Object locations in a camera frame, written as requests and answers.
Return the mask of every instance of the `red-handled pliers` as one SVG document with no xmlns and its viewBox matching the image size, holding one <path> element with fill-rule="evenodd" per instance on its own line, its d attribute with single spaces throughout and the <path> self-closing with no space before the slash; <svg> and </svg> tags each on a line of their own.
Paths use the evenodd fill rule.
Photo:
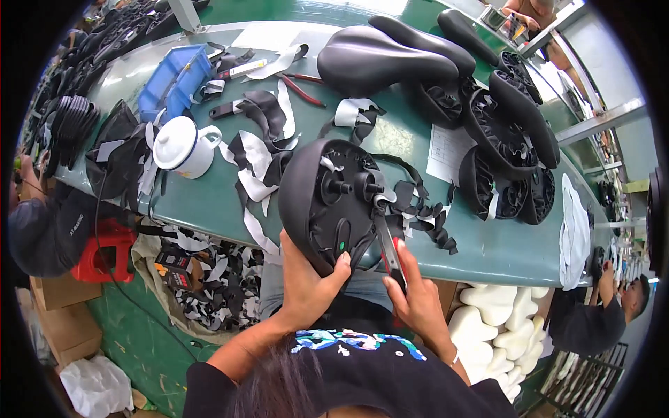
<svg viewBox="0 0 669 418">
<path fill-rule="evenodd" d="M 298 96 L 300 96 L 302 99 L 306 100 L 307 102 L 309 102 L 309 103 L 311 103 L 315 106 L 320 106 L 321 108 L 326 108 L 327 107 L 327 105 L 325 103 L 321 102 L 320 100 L 318 100 L 316 98 L 313 98 L 313 97 L 309 96 L 306 92 L 304 92 L 304 90 L 299 88 L 297 86 L 297 84 L 295 84 L 288 77 L 293 77 L 293 78 L 296 78 L 298 80 L 305 80 L 305 81 L 310 81 L 310 82 L 314 82 L 314 83 L 318 83 L 318 84 L 323 84 L 323 80 L 321 80 L 320 78 L 314 77 L 314 76 L 307 76 L 305 74 L 287 74 L 287 73 L 277 74 L 277 76 L 281 77 L 281 80 L 283 80 L 284 83 L 286 83 L 286 86 L 289 87 L 292 91 L 296 92 L 298 94 Z"/>
</svg>

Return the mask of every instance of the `black wire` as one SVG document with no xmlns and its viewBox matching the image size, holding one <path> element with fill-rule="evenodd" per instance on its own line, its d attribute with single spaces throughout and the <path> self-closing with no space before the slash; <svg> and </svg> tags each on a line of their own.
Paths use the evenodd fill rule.
<svg viewBox="0 0 669 418">
<path fill-rule="evenodd" d="M 114 274 L 112 273 L 112 270 L 107 266 L 107 261 L 105 260 L 104 256 L 102 255 L 102 247 L 100 247 L 100 238 L 98 237 L 98 212 L 100 211 L 100 200 L 101 200 L 101 196 L 102 196 L 102 190 L 104 189 L 104 182 L 105 182 L 106 179 L 107 179 L 107 172 L 104 171 L 104 175 L 102 176 L 102 185 L 100 187 L 100 193 L 98 194 L 98 202 L 95 206 L 95 219 L 94 219 L 94 222 L 95 222 L 95 226 L 94 226 L 95 227 L 95 242 L 98 244 L 98 251 L 100 252 L 100 255 L 101 255 L 101 258 L 102 258 L 102 263 L 104 264 L 105 270 L 107 270 L 107 273 L 109 273 L 109 276 L 112 278 L 112 282 L 114 282 L 114 285 L 116 286 L 118 291 L 121 292 L 121 294 L 123 296 L 125 296 L 127 300 L 131 301 L 132 304 L 134 304 L 137 308 L 140 308 L 146 315 L 150 316 L 155 322 L 158 322 L 158 325 L 163 327 L 163 329 L 165 331 L 167 331 L 167 333 L 170 334 L 172 336 L 172 338 L 174 338 L 183 347 L 183 349 L 188 352 L 188 355 L 193 358 L 193 361 L 197 361 L 197 358 L 188 349 L 188 346 L 186 344 L 184 344 L 183 341 L 179 340 L 179 337 L 177 337 L 174 334 L 174 332 L 172 332 L 169 328 L 167 328 L 167 326 L 165 324 L 163 324 L 153 314 L 151 314 L 151 312 L 149 312 L 148 310 L 143 308 L 140 304 L 135 302 L 130 296 L 128 296 L 128 294 L 126 292 L 123 291 L 123 289 L 121 289 L 121 287 L 118 285 L 118 282 L 114 278 Z"/>
</svg>

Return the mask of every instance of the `storage crate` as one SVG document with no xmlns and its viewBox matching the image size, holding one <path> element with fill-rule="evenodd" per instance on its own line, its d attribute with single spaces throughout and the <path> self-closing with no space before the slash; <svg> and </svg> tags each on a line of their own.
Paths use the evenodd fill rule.
<svg viewBox="0 0 669 418">
<path fill-rule="evenodd" d="M 139 118 L 153 122 L 164 108 L 167 111 L 161 116 L 163 124 L 181 116 L 184 109 L 191 107 L 189 95 L 209 77 L 211 64 L 205 44 L 170 49 L 139 93 Z"/>
</svg>

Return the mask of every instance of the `plastic bag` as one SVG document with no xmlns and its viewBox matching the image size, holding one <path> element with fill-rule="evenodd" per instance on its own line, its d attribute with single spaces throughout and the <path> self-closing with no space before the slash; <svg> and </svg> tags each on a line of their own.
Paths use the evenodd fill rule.
<svg viewBox="0 0 669 418">
<path fill-rule="evenodd" d="M 133 410 L 130 379 L 105 356 L 77 360 L 60 372 L 72 406 L 86 418 L 106 418 L 113 412 Z"/>
</svg>

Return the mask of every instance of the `person's hand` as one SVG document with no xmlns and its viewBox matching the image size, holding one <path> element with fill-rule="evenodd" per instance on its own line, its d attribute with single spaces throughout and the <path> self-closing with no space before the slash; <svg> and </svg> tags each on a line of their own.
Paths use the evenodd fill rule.
<svg viewBox="0 0 669 418">
<path fill-rule="evenodd" d="M 541 30 L 541 27 L 539 26 L 537 21 L 529 16 L 525 16 L 525 25 L 527 26 L 527 29 L 531 31 Z"/>
<path fill-rule="evenodd" d="M 321 278 L 304 254 L 281 231 L 284 252 L 284 304 L 278 316 L 293 331 L 307 329 L 330 307 L 344 282 L 351 276 L 351 256 L 344 252 L 334 272 Z"/>
<path fill-rule="evenodd" d="M 21 159 L 21 177 L 25 179 L 28 176 L 28 173 L 30 173 L 30 170 L 33 169 L 33 159 L 26 154 L 21 154 L 20 159 Z"/>
<path fill-rule="evenodd" d="M 395 279 L 385 276 L 383 284 L 388 296 L 399 319 L 420 335 L 428 348 L 438 351 L 440 346 L 450 344 L 450 334 L 437 285 L 420 276 L 416 258 L 401 239 L 397 242 L 397 255 L 407 280 L 407 296 L 404 296 Z"/>
</svg>

